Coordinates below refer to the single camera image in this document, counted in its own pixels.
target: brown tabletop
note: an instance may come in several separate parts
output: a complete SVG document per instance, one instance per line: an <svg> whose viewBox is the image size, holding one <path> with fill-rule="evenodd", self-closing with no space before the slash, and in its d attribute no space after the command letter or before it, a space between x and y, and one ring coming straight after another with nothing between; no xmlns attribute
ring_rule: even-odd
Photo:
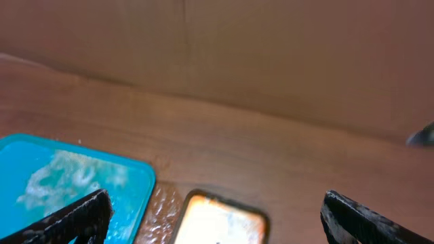
<svg viewBox="0 0 434 244"><path fill-rule="evenodd" d="M165 230L151 241L167 240L176 216L164 216L193 188L266 211L270 243L326 243L328 189L434 239L432 150L0 59L0 136L13 133L150 163L157 186L137 243L155 223Z"/></svg>

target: blue tray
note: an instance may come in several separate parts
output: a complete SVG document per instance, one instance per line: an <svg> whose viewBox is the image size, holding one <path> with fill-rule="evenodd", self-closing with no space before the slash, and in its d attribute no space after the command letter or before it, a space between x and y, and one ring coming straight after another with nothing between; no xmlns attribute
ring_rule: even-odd
<svg viewBox="0 0 434 244"><path fill-rule="evenodd" d="M132 243L155 184L146 163L25 134L0 140L0 238L98 188L115 214L105 243Z"/></svg>

